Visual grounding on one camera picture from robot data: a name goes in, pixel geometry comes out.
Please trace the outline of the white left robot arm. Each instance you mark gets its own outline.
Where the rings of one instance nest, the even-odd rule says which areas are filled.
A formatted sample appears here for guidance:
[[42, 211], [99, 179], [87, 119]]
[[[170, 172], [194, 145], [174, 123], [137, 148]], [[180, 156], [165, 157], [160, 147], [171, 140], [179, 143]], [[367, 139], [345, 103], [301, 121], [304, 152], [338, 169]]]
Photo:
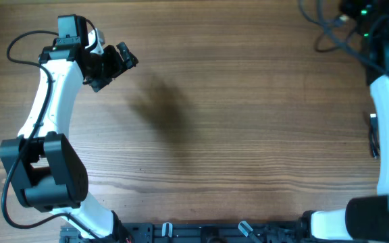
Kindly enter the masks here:
[[88, 190], [83, 162], [68, 140], [76, 95], [81, 86], [95, 92], [110, 84], [138, 59], [124, 43], [106, 45], [93, 23], [75, 14], [59, 16], [53, 43], [42, 50], [36, 67], [40, 81], [32, 109], [14, 139], [0, 145], [7, 177], [26, 208], [61, 217], [89, 242], [131, 242], [115, 212]]

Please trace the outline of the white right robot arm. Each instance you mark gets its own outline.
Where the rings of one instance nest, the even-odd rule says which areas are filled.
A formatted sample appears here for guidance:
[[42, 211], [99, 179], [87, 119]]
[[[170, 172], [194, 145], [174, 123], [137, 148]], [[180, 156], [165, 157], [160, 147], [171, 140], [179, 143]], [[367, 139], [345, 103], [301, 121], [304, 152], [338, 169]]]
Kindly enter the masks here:
[[375, 105], [371, 149], [380, 159], [375, 196], [353, 198], [345, 209], [305, 213], [304, 238], [328, 241], [389, 242], [389, 1], [341, 1], [340, 15], [327, 20], [316, 1], [313, 20], [339, 49], [365, 68]]

